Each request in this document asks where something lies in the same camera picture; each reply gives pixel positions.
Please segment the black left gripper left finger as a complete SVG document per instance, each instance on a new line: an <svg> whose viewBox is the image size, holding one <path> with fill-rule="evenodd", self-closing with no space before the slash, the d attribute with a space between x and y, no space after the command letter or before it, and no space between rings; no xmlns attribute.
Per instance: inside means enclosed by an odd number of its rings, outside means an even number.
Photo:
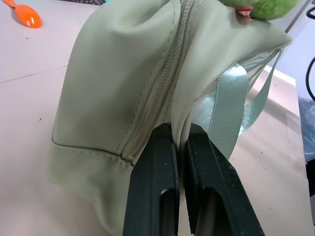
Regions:
<svg viewBox="0 0 315 236"><path fill-rule="evenodd" d="M177 236L180 181L170 124L155 128L134 166L124 236Z"/></svg>

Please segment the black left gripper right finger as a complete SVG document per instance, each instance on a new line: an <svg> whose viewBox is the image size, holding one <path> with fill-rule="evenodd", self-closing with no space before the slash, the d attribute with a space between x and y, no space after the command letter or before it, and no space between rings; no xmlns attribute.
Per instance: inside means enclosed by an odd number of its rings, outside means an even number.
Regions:
<svg viewBox="0 0 315 236"><path fill-rule="evenodd" d="M265 236L237 171L196 124L185 148L185 195L193 236Z"/></svg>

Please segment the light green zippered pouch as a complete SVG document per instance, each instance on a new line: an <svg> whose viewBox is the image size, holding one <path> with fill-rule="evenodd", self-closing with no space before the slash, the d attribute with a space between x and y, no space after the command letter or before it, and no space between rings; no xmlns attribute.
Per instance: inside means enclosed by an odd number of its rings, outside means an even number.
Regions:
<svg viewBox="0 0 315 236"><path fill-rule="evenodd" d="M49 169L123 236L131 171L152 131L171 125L182 151L192 123L229 158L260 115L270 82L248 91L291 43L225 0L112 0L74 43L54 122Z"/></svg>

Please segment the clear plastic bag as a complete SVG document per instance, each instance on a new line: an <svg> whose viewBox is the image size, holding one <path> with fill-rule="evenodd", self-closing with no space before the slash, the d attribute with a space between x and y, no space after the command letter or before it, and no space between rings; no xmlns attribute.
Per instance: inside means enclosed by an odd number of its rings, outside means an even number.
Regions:
<svg viewBox="0 0 315 236"><path fill-rule="evenodd" d="M302 140L306 162L315 159L315 102L298 96Z"/></svg>

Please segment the dark keyboard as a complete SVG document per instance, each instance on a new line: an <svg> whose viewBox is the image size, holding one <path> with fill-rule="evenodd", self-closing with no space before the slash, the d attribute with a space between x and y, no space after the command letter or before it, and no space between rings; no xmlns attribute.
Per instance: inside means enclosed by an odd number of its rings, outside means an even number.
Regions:
<svg viewBox="0 0 315 236"><path fill-rule="evenodd" d="M90 5L103 5L107 2L107 0L60 0L67 1L73 3L82 3L82 4L90 4Z"/></svg>

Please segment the orange plastic spoon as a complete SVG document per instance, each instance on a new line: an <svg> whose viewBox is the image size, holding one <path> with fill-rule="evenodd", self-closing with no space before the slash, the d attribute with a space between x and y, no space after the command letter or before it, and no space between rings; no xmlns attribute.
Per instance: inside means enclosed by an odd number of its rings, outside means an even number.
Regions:
<svg viewBox="0 0 315 236"><path fill-rule="evenodd" d="M14 0L3 1L15 10L18 20L23 25L33 29L42 27L42 20L34 9L24 4L16 4Z"/></svg>

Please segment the green plush keychain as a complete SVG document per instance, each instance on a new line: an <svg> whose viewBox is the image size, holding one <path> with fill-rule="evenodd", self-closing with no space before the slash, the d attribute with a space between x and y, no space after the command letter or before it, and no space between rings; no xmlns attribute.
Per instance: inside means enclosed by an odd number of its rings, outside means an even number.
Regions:
<svg viewBox="0 0 315 236"><path fill-rule="evenodd" d="M287 15L300 0L219 0L247 18L274 20Z"/></svg>

